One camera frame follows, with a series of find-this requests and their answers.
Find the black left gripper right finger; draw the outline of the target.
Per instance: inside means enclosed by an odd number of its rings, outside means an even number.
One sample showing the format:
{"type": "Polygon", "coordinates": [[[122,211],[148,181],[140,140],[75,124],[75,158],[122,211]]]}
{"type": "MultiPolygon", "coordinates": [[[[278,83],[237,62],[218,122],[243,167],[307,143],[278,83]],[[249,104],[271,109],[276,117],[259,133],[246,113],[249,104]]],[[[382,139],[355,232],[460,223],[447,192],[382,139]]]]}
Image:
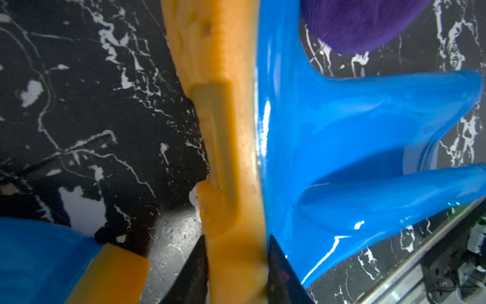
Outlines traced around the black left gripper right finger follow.
{"type": "Polygon", "coordinates": [[[312,304],[307,294],[273,235],[268,244],[268,288],[269,304],[312,304]]]}

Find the purple cloth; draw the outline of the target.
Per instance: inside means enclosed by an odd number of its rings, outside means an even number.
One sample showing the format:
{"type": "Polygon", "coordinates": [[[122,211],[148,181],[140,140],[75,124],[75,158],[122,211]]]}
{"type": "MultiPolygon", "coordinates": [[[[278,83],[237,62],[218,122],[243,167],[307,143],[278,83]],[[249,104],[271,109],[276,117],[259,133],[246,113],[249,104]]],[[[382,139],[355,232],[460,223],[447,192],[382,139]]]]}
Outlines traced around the purple cloth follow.
{"type": "Polygon", "coordinates": [[[423,0],[301,1],[308,30],[340,54],[373,51],[404,32],[429,5],[423,0]]]}

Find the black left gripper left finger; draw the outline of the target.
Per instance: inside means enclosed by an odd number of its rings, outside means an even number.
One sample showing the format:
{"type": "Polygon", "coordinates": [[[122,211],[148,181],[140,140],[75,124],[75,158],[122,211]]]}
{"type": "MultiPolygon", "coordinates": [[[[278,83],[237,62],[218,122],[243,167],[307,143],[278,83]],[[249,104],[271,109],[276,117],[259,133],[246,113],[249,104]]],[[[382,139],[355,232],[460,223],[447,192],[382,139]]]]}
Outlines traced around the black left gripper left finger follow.
{"type": "Polygon", "coordinates": [[[201,236],[172,287],[159,303],[204,304],[208,295],[206,238],[201,236]]]}

